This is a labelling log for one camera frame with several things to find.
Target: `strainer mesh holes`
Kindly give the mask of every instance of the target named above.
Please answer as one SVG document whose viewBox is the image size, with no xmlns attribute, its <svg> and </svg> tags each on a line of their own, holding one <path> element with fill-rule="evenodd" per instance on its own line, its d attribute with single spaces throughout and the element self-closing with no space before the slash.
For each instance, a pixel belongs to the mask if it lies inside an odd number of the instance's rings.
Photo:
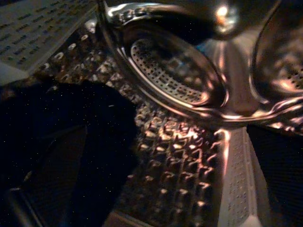
<svg viewBox="0 0 303 227">
<path fill-rule="evenodd" d="M 143 74 L 162 91 L 178 100 L 191 104 L 200 102 L 202 93 L 176 81 L 155 60 L 153 51 L 154 45 L 149 39 L 137 40 L 132 45 L 132 59 Z"/>
</svg>

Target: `dark surface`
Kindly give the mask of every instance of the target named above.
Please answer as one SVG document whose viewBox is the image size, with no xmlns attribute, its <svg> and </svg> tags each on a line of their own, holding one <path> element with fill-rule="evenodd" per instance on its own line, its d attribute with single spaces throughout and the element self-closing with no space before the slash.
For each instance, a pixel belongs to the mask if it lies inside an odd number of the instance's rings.
<svg viewBox="0 0 303 227">
<path fill-rule="evenodd" d="M 256 126 L 249 126 L 248 133 L 269 186 L 271 208 L 294 226 L 303 226 L 303 138 Z"/>
<path fill-rule="evenodd" d="M 41 149 L 46 147 L 44 136 L 87 125 L 80 173 L 66 222 L 99 227 L 136 166 L 128 148 L 137 131 L 135 106 L 103 84 L 60 84 L 57 90 L 49 89 L 50 85 L 20 88 L 15 90 L 15 98 L 0 104 L 1 191 L 18 186 L 36 165 L 45 151 Z"/>
</svg>

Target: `shiny silver metal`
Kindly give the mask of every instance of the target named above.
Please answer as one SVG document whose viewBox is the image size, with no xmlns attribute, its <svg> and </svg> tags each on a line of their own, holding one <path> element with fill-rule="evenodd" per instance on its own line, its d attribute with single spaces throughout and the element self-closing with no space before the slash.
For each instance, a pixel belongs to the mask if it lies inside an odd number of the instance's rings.
<svg viewBox="0 0 303 227">
<path fill-rule="evenodd" d="M 179 115 L 220 127 L 298 117 L 302 9 L 279 0 L 100 4 L 107 44 L 139 90 Z"/>
</svg>

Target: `textured metal surface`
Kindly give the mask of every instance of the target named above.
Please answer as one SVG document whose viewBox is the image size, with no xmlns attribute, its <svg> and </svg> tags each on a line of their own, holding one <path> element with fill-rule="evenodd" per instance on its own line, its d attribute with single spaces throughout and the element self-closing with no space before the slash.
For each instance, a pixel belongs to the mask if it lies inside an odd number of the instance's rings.
<svg viewBox="0 0 303 227">
<path fill-rule="evenodd" d="M 84 79 L 104 82 L 138 104 L 135 120 L 141 133 L 134 151 L 141 163 L 134 174 L 129 176 L 116 205 L 120 211 L 114 214 L 118 216 L 115 219 L 117 226 L 121 225 L 117 219 L 123 219 L 129 226 L 137 227 L 148 226 L 144 222 L 155 227 L 216 226 L 221 201 L 224 200 L 230 201 L 231 206 L 234 205 L 234 209 L 224 209 L 229 215 L 230 226 L 238 226 L 247 217 L 238 216 L 237 211 L 241 210 L 238 205 L 247 203 L 246 206 L 243 205 L 243 211 L 252 205 L 257 212 L 262 210 L 258 209 L 260 201 L 256 202 L 257 205 L 252 204 L 251 201 L 245 201 L 243 196 L 240 197 L 241 193 L 232 192 L 221 200 L 224 189 L 229 191 L 231 187 L 237 188 L 237 184 L 246 187 L 249 192 L 245 184 L 247 178 L 252 179 L 260 174 L 256 167 L 250 165 L 248 170 L 241 167 L 240 160 L 233 159 L 243 157 L 238 155 L 243 148 L 230 143 L 233 134 L 202 127 L 201 124 L 181 118 L 146 100 L 118 72 L 116 62 L 108 55 L 102 43 L 96 41 L 95 35 L 88 32 L 88 27 L 80 26 L 36 75 L 55 77 L 58 81 L 67 83 L 80 83 Z M 246 150 L 246 155 L 252 155 L 251 151 Z M 234 169 L 227 167 L 228 160 L 236 163 Z M 223 183 L 228 171 L 234 185 L 229 184 L 230 179 L 228 183 Z M 250 185 L 251 187 L 251 190 L 264 194 L 264 185 L 260 189 L 256 185 Z M 125 218 L 123 213 L 143 222 L 128 216 Z M 255 213 L 254 221 L 258 220 L 257 217 L 262 224 L 266 223 L 259 213 Z"/>
<path fill-rule="evenodd" d="M 0 84 L 31 75 L 96 10 L 94 0 L 25 0 L 0 8 Z"/>
<path fill-rule="evenodd" d="M 220 201 L 213 185 L 221 163 L 220 149 L 212 147 L 220 145 L 214 131 L 147 105 L 139 108 L 136 122 L 142 129 L 141 163 L 129 176 L 117 208 L 153 226 L 209 225 L 213 203 Z"/>
<path fill-rule="evenodd" d="M 110 2 L 110 7 L 100 4 L 106 41 L 125 74 L 161 106 L 219 127 L 274 123 L 279 117 L 292 119 L 302 109 L 303 14 L 295 2 L 258 1 L 254 10 L 249 0 L 219 0 L 213 4 L 164 0 L 118 2 L 124 4 L 115 5 L 115 1 Z M 218 88 L 219 83 L 207 83 L 212 81 L 209 74 L 199 72 L 196 76 L 192 66 L 189 67 L 192 71 L 184 73 L 186 79 L 181 80 L 182 68 L 178 64 L 171 67 L 169 61 L 161 58 L 156 58 L 156 62 L 163 65 L 165 71 L 171 68 L 170 80 L 177 81 L 176 86 L 186 91 L 180 94 L 169 83 L 155 78 L 147 81 L 146 66 L 142 62 L 134 63 L 138 52 L 134 60 L 133 53 L 128 51 L 133 50 L 132 45 L 141 40 L 143 34 L 148 34 L 157 44 L 165 40 L 163 46 L 178 43 L 178 53 L 173 48 L 166 49 L 171 59 L 186 56 L 187 62 L 211 63 L 215 71 L 212 75 L 223 83 L 223 91 Z M 189 56 L 182 47 L 193 48 L 200 55 Z M 209 87 L 194 88 L 199 93 L 188 98 L 186 94 L 193 89 L 196 78 L 203 78 L 201 84 Z M 198 97 L 205 101 L 195 105 Z"/>
<path fill-rule="evenodd" d="M 156 60 L 156 56 L 152 56 L 152 51 L 155 51 L 154 45 L 151 40 L 141 39 L 136 41 L 131 48 L 131 55 L 136 65 L 144 72 L 145 75 L 156 84 L 161 90 L 188 103 L 201 102 L 202 93 L 200 91 L 191 89 L 188 86 L 184 86 L 182 83 L 176 81 L 164 67 L 159 65 L 159 59 Z M 182 62 L 177 62 L 175 59 L 175 65 L 178 67 Z M 183 76 L 188 74 L 187 70 L 181 72 Z M 185 78 L 185 81 L 196 83 L 200 85 L 202 81 L 198 77 L 198 71 L 194 71 L 196 75 L 190 75 Z"/>
</svg>

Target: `grater holes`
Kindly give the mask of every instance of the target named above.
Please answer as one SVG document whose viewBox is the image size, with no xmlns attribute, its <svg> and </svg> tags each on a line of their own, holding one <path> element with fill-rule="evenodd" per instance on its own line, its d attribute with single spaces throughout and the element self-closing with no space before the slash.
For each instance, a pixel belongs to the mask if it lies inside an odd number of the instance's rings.
<svg viewBox="0 0 303 227">
<path fill-rule="evenodd" d="M 49 18 L 48 20 L 46 20 L 44 23 L 48 24 L 49 22 L 53 21 L 53 18 Z"/>
<path fill-rule="evenodd" d="M 40 12 L 42 12 L 45 9 L 46 9 L 46 7 L 39 8 L 39 9 L 36 10 L 36 13 L 40 13 Z"/>
<path fill-rule="evenodd" d="M 8 27 L 8 26 L 9 26 L 9 24 L 3 24 L 3 25 L 0 26 L 0 30 L 6 28 L 6 27 Z"/>
<path fill-rule="evenodd" d="M 30 17 L 30 16 L 31 16 L 31 14 L 28 13 L 28 14 L 25 14 L 25 15 L 23 15 L 23 16 L 21 16 L 21 17 L 18 17 L 18 20 L 23 20 L 23 19 L 28 18 L 28 17 Z"/>
<path fill-rule="evenodd" d="M 59 1 L 57 1 L 57 2 L 54 2 L 54 3 L 52 3 L 51 4 L 51 6 L 55 6 L 55 5 L 58 5 L 60 2 Z"/>
<path fill-rule="evenodd" d="M 33 19 L 32 22 L 33 22 L 33 23 L 36 23 L 36 22 L 38 22 L 39 20 L 41 20 L 41 19 L 43 19 L 43 18 L 44 18 L 44 16 L 41 15 L 41 16 L 39 16 L 39 17 Z"/>
<path fill-rule="evenodd" d="M 1 37 L 0 37 L 0 42 L 2 42 L 2 41 L 4 41 L 4 40 L 8 39 L 9 37 L 11 37 L 11 34 L 9 34 L 9 33 L 7 33 L 7 34 L 1 36 Z"/>
<path fill-rule="evenodd" d="M 16 32 L 22 31 L 24 28 L 28 27 L 28 24 L 22 25 L 21 27 L 16 29 Z"/>
<path fill-rule="evenodd" d="M 10 49 L 10 46 L 6 46 L 3 49 L 0 50 L 0 55 L 4 54 L 6 51 Z"/>
<path fill-rule="evenodd" d="M 56 12 L 58 9 L 52 9 L 50 11 L 47 12 L 47 14 L 53 14 L 54 12 Z"/>
<path fill-rule="evenodd" d="M 21 47 L 21 48 L 19 48 L 18 50 L 16 50 L 16 51 L 14 52 L 14 55 L 19 55 L 19 54 L 21 54 L 24 50 L 26 50 L 26 48 L 25 48 L 25 47 Z"/>
<path fill-rule="evenodd" d="M 20 43 L 22 40 L 26 39 L 26 37 L 27 37 L 26 35 L 21 36 L 19 39 L 13 41 L 13 44 L 16 45 L 16 44 Z"/>
<path fill-rule="evenodd" d="M 18 65 L 22 65 L 26 60 L 27 60 L 27 58 L 26 58 L 26 57 L 23 57 L 23 58 L 21 58 L 21 59 L 17 62 L 17 64 L 18 64 Z"/>
<path fill-rule="evenodd" d="M 34 53 L 36 53 L 39 49 L 40 49 L 40 47 L 39 47 L 39 46 L 36 46 L 35 48 L 33 48 L 33 49 L 29 52 L 29 54 L 34 54 Z"/>
</svg>

